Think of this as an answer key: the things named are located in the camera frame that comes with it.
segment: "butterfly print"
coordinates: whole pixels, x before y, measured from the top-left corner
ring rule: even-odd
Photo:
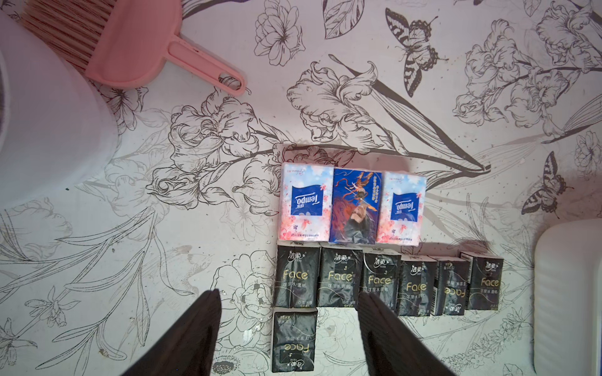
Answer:
[[[554,152],[551,152],[545,160],[542,185],[540,189],[535,191],[525,201],[521,214],[535,213],[540,208],[547,213],[556,213],[558,206],[556,197],[563,194],[569,188],[566,186],[562,176],[557,174],[557,172],[556,157],[554,157]]]
[[[385,10],[385,16],[389,29],[405,50],[406,64],[403,70],[403,83],[408,95],[412,97],[422,81],[422,71],[431,69],[437,60],[440,60],[437,51],[428,43],[432,31],[430,22],[418,20],[412,21],[410,24],[404,16],[389,8]]]

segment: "pink floral tissue pack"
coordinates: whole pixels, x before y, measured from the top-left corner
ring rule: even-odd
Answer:
[[[377,243],[418,245],[425,193],[423,176],[383,173]]]
[[[278,239],[328,241],[334,168],[282,164]]]

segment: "flower print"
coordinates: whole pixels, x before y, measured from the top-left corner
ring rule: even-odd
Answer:
[[[598,64],[596,60],[600,59],[600,54],[580,32],[589,24],[591,13],[591,2],[579,11],[569,11],[564,5],[556,5],[553,1],[545,11],[537,25],[537,33],[545,42],[554,65],[564,65],[569,61],[587,73]]]
[[[340,166],[336,156],[330,156],[327,151],[316,145],[305,150],[285,150],[283,155],[282,162]]]
[[[222,347],[269,343],[274,267],[266,251],[254,251],[216,270],[211,289],[219,289],[222,295],[218,334]]]
[[[215,90],[203,102],[200,112],[184,106],[172,115],[169,141],[174,147],[171,159],[187,173],[197,173],[205,166],[216,167],[220,151],[236,157],[247,157],[259,149],[253,135],[258,126],[253,108],[248,103]]]
[[[372,132],[366,128],[376,121],[353,103],[372,92],[377,78],[376,66],[370,63],[370,69],[357,77],[339,78],[332,69],[317,69],[316,64],[311,63],[311,68],[287,91],[288,100],[301,111],[312,141],[328,143],[340,137],[360,153],[382,146],[374,142]]]
[[[279,238],[282,240],[291,240],[294,238],[294,233],[290,229],[297,230],[297,226],[295,225],[295,218],[291,215],[281,215],[280,216],[280,229],[279,229]]]
[[[522,338],[524,327],[529,326],[527,319],[523,317],[523,308],[502,319],[498,329],[484,334],[479,341],[474,341],[465,353],[455,354],[442,358],[442,361],[456,374],[461,374],[467,368],[478,368],[485,364],[485,360],[495,361],[509,344]]]
[[[556,69],[544,75],[538,74],[540,70],[531,69],[528,79],[522,79],[514,85],[510,94],[512,103],[505,110],[512,113],[517,127],[541,125],[546,135],[559,135],[562,131],[554,124],[547,109],[556,105],[558,97],[570,87],[573,76],[568,77],[569,81]]]
[[[493,21],[483,46],[474,45],[466,54],[466,87],[474,97],[482,98],[520,76],[515,57],[517,45],[514,39],[506,36],[507,31],[514,31],[508,21]]]
[[[136,129],[138,124],[136,113],[142,111],[144,96],[149,92],[148,88],[124,90],[100,84],[95,84],[95,87],[115,115],[118,133],[123,134],[126,129],[130,131]]]
[[[18,338],[13,333],[11,319],[7,318],[4,328],[0,327],[0,369],[4,368],[7,363],[10,366],[14,366],[17,363],[17,347],[37,347],[35,342]]]
[[[199,202],[209,205],[234,203],[234,199],[222,188],[208,186],[210,180],[207,177],[213,173],[214,171],[204,171],[204,174],[187,173],[174,166],[157,168],[152,173],[152,183],[146,189],[161,202],[186,209],[196,208]]]
[[[221,348],[213,355],[211,375],[259,376],[269,369],[269,358],[254,348]]]
[[[48,198],[34,200],[0,214],[0,254],[13,258],[45,260],[57,250],[57,239],[71,235],[71,224],[60,214]],[[10,256],[5,251],[13,250]]]
[[[497,107],[491,105],[501,93],[501,88],[496,95],[487,95],[485,97],[475,97],[468,93],[460,95],[456,98],[456,108],[453,113],[456,117],[466,124],[476,124],[481,126],[485,120],[495,122],[500,119],[508,121],[506,116]]]
[[[296,26],[299,9],[288,0],[266,0],[265,13],[255,21],[255,56],[268,55],[270,64],[283,66],[298,51],[305,51],[301,26]]]
[[[602,146],[596,133],[587,131],[585,136],[577,136],[575,164],[586,180],[595,176],[598,164],[602,163]]]
[[[31,317],[39,316],[40,320],[46,320],[49,327],[53,327],[56,324],[59,327],[67,325],[65,313],[63,311],[69,310],[75,307],[79,300],[74,300],[67,304],[59,304],[58,300],[54,298],[54,286],[48,292],[48,300],[32,299],[25,302],[25,305],[32,307],[29,315]]]
[[[258,233],[267,234],[265,217],[252,213],[251,209],[250,204],[245,200],[239,205],[226,204],[220,220],[230,226],[240,241],[252,242]]]
[[[232,192],[242,193],[251,214],[264,214],[268,217],[278,214],[278,196],[267,180],[247,175],[244,184],[235,186]]]
[[[147,194],[146,187],[151,183],[148,175],[146,164],[131,159],[116,158],[105,167],[105,178],[116,192],[116,196],[108,198],[115,214],[132,218],[144,208],[152,208],[158,221],[165,217],[169,205]]]

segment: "white bucket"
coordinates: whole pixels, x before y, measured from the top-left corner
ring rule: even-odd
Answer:
[[[2,12],[0,52],[0,208],[9,208],[104,168],[117,125],[83,76]]]

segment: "dustpan handle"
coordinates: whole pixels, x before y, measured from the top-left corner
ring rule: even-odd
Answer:
[[[195,48],[176,35],[173,36],[167,45],[166,58],[173,64],[188,70],[190,73],[210,82],[213,86],[233,96],[243,94],[247,87],[244,77],[236,70]],[[240,88],[234,90],[222,84],[219,81],[219,77],[223,73],[237,79],[241,84]]]

